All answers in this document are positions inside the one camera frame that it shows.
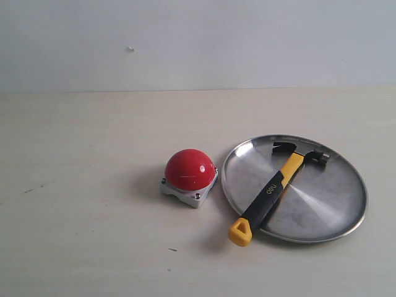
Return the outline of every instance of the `red dome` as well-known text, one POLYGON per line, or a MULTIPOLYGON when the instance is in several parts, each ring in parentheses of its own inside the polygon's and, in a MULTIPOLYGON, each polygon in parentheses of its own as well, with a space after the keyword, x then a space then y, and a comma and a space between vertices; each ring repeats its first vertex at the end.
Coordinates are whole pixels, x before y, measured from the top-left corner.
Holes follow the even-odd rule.
POLYGON ((166 164, 165 178, 178 189, 195 191, 213 181, 215 167, 206 154, 190 148, 181 150, 170 158, 166 164))

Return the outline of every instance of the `table surface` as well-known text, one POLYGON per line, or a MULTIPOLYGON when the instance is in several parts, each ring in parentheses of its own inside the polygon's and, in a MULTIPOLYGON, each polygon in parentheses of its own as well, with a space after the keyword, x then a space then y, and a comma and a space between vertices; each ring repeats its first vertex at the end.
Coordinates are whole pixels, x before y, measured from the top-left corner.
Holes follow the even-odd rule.
POLYGON ((396 87, 0 96, 0 296, 395 296, 396 87), (362 225, 330 243, 257 234, 217 183, 200 209, 159 192, 169 157, 221 167, 243 140, 321 142, 363 177, 362 225))

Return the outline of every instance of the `white wall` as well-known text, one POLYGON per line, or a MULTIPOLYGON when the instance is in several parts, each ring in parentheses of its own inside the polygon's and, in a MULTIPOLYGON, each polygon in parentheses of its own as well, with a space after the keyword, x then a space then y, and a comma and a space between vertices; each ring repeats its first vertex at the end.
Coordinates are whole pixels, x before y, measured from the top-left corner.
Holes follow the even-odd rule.
POLYGON ((0 0, 0 92, 394 83, 392 0, 0 0))

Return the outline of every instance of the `round tray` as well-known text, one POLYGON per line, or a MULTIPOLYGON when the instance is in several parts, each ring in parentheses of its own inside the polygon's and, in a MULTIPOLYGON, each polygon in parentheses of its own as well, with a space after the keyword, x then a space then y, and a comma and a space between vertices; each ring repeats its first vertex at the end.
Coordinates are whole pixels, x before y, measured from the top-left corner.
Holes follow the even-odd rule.
POLYGON ((304 164, 263 221, 261 231, 297 243, 320 243, 355 230, 367 209, 366 187, 355 168, 337 152, 296 136, 249 139, 234 148, 222 168, 228 202, 242 214, 289 157, 272 153, 274 141, 320 150, 330 155, 326 167, 304 164))

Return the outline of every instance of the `claw hammer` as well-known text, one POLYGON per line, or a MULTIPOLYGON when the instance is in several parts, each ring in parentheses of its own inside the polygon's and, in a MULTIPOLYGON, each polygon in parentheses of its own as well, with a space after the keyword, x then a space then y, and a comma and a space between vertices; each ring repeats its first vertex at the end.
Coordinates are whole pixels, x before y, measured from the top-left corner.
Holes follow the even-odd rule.
POLYGON ((252 234, 277 202, 298 168, 308 161, 325 166, 330 155, 311 149, 298 149, 291 142, 274 142, 273 153, 292 153, 282 168, 265 185, 250 206, 228 230, 229 239, 238 246, 247 246, 252 234))

